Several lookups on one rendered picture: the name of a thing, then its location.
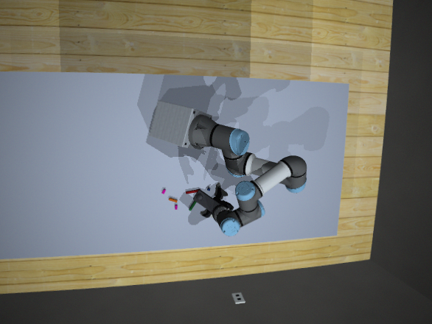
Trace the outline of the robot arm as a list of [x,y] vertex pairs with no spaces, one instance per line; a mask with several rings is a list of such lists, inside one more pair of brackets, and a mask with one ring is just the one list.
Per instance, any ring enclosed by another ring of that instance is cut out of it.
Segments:
[[[247,152],[249,135],[244,130],[217,124],[208,116],[198,115],[192,120],[188,137],[194,147],[221,149],[230,175],[259,176],[250,182],[237,184],[235,194],[239,208],[230,211],[230,208],[220,207],[215,211],[215,220],[227,236],[236,235],[242,226],[265,215],[265,209],[258,199],[278,183],[286,185],[286,189],[293,193],[305,187],[307,164],[304,159],[291,155],[275,163],[257,158],[255,154]],[[221,205],[201,190],[198,190],[193,200],[212,213]]]

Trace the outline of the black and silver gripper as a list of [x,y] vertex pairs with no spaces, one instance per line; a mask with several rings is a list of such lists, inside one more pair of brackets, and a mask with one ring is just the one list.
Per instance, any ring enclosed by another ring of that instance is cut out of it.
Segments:
[[[222,196],[221,196],[222,195]],[[223,199],[223,197],[227,197],[228,193],[226,191],[224,191],[221,186],[220,183],[218,182],[216,184],[216,188],[215,188],[215,197],[213,199],[215,199],[216,201],[218,201],[221,205],[217,206],[214,210],[213,213],[208,211],[207,209],[205,211],[201,211],[201,215],[208,218],[214,218],[215,220],[215,211],[220,208],[220,207],[226,207],[226,208],[230,208],[230,211],[232,211],[234,209],[233,205],[229,202],[226,202]],[[223,202],[222,202],[223,201]],[[225,206],[226,205],[226,206]],[[212,214],[212,215],[211,215]],[[210,216],[211,215],[211,216]],[[216,220],[215,220],[216,221]]]

